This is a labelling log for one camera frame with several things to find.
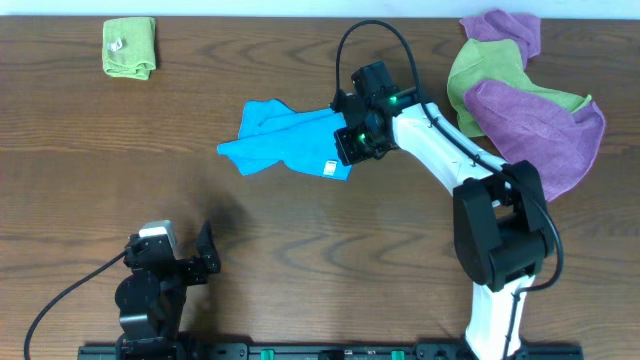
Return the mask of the blue microfiber cloth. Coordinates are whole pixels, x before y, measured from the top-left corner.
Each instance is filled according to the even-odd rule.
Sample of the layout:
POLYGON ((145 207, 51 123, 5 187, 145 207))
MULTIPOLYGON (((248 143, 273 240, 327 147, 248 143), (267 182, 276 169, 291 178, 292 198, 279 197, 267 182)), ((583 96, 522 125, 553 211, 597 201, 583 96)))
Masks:
POLYGON ((296 112, 278 99, 249 101, 238 139, 217 151, 243 176, 282 162, 295 172, 345 181, 351 168, 339 159, 334 139, 345 126, 343 116, 329 108, 296 112))

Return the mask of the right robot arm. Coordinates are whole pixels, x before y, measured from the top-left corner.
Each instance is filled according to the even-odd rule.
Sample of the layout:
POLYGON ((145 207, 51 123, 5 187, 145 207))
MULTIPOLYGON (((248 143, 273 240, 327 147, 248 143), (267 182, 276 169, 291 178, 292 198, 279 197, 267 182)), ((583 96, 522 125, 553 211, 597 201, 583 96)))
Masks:
POLYGON ((579 351, 528 345, 519 337, 535 276, 561 247, 527 161, 509 164, 466 138, 417 89, 395 87, 336 92, 331 104, 344 116, 335 133, 340 160, 355 165, 392 149, 417 158, 453 200, 454 247, 473 282, 470 322, 461 347, 475 359, 561 359, 579 351))

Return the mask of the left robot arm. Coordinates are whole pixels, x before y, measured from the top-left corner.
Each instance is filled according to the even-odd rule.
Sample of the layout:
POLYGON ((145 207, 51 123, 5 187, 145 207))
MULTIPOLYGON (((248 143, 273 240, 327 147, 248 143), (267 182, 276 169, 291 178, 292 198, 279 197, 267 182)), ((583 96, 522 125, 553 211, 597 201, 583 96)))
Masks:
POLYGON ((204 285, 221 270, 211 225, 203 224, 198 254, 174 256, 175 233, 169 220, 149 222, 132 234, 124 264, 132 275, 115 292, 123 334, 115 345, 118 359, 206 359, 204 346, 180 331, 187 288, 204 285))

